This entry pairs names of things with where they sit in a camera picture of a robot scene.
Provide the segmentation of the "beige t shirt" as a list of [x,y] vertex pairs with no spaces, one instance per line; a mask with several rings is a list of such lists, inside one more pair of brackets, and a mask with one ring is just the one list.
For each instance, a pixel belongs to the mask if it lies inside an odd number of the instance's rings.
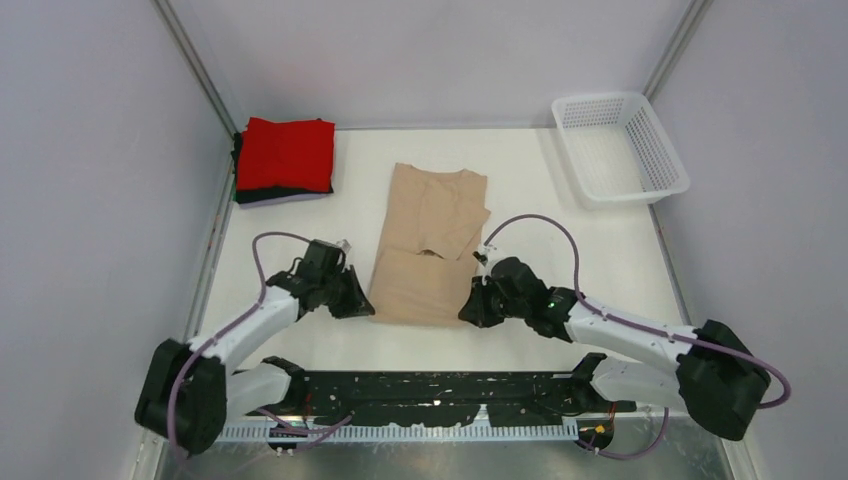
[[488,178],[398,163],[375,257],[369,298],[380,323],[458,327],[478,263]]

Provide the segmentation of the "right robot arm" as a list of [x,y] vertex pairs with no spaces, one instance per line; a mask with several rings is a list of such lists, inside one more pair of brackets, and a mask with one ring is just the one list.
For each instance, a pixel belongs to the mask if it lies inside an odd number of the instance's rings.
[[634,401],[685,412],[720,438],[739,441],[763,403],[771,377],[725,324],[664,325],[605,307],[566,287],[548,287],[516,257],[473,277],[459,319],[480,328],[521,319],[538,335],[614,352],[587,356],[571,387],[574,403],[596,410]]

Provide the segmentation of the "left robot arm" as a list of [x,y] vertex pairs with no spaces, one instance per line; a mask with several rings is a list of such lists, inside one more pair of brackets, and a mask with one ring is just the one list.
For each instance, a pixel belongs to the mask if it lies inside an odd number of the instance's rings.
[[349,250],[345,240],[310,240],[289,268],[258,274],[258,298],[237,318],[206,336],[160,343],[135,407],[135,423],[198,455],[229,421],[262,407],[298,412],[307,398],[303,368],[275,356],[248,370],[240,366],[272,336],[321,307],[336,319],[374,315],[347,260]]

